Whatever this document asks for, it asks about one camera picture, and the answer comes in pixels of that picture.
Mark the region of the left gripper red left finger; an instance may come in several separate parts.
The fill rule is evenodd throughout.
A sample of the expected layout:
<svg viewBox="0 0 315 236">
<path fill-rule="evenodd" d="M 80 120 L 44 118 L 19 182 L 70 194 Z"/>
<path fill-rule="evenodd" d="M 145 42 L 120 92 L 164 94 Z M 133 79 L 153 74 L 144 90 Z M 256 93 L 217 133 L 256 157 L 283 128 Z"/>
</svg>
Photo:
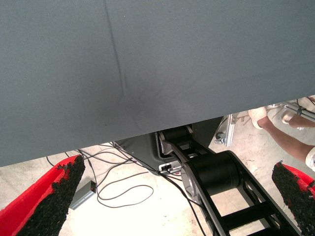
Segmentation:
<svg viewBox="0 0 315 236">
<path fill-rule="evenodd" d="M 57 236 L 85 170 L 84 158 L 66 158 L 0 211 L 2 236 Z"/>
</svg>

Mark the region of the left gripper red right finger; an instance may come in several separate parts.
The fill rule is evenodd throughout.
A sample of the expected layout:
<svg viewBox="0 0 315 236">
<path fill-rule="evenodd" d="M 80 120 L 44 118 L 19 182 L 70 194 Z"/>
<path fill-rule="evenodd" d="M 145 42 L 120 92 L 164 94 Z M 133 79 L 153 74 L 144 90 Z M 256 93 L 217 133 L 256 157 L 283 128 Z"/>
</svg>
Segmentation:
<svg viewBox="0 0 315 236">
<path fill-rule="evenodd" d="M 315 234 L 315 180 L 304 172 L 278 162 L 272 180 L 304 236 Z"/>
</svg>

